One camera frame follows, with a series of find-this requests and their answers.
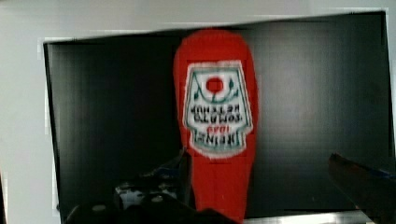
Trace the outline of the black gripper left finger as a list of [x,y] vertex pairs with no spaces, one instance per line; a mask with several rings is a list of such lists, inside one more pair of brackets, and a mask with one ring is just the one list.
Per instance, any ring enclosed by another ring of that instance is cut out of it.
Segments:
[[191,156],[186,148],[166,163],[138,174],[113,189],[114,204],[121,210],[140,205],[150,194],[161,193],[188,203],[191,196]]

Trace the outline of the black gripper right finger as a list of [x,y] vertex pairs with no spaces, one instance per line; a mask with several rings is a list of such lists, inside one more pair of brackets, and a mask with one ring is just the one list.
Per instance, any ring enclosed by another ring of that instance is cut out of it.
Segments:
[[395,175],[337,153],[328,159],[328,173],[333,184],[374,224],[395,224]]

